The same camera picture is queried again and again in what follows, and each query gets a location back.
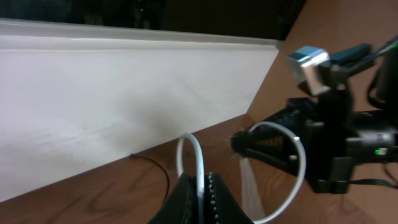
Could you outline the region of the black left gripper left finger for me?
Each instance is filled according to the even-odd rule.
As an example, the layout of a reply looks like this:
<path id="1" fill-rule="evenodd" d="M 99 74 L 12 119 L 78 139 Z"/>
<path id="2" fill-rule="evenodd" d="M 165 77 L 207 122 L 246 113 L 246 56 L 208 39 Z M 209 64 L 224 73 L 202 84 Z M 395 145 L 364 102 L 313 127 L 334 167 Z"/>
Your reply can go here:
<path id="1" fill-rule="evenodd" d="M 198 224 L 196 180 L 184 172 L 149 224 Z"/>

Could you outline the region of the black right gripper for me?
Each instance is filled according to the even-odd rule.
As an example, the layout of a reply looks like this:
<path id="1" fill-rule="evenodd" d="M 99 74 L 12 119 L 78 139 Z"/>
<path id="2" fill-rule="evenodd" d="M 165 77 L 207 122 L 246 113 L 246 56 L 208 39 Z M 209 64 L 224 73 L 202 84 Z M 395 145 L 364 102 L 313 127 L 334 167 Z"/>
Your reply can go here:
<path id="1" fill-rule="evenodd" d="M 369 97 L 375 111 L 353 111 L 348 86 L 331 88 L 314 103 L 291 98 L 265 122 L 279 124 L 301 140 L 307 157 L 305 177 L 316 193 L 345 194 L 350 185 L 397 188 L 387 180 L 352 178 L 362 164 L 397 162 L 397 94 L 386 101 Z M 251 126 L 232 135 L 231 147 L 242 157 L 259 160 L 298 176 L 299 154 L 288 136 L 272 126 Z"/>

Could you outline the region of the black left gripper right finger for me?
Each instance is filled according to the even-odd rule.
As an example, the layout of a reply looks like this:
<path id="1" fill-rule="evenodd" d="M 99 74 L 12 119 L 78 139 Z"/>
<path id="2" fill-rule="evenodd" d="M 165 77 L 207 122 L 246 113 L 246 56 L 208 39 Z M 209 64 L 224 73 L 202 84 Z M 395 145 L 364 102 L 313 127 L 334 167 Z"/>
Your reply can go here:
<path id="1" fill-rule="evenodd" d="M 216 172 L 205 177 L 204 223 L 253 224 Z"/>

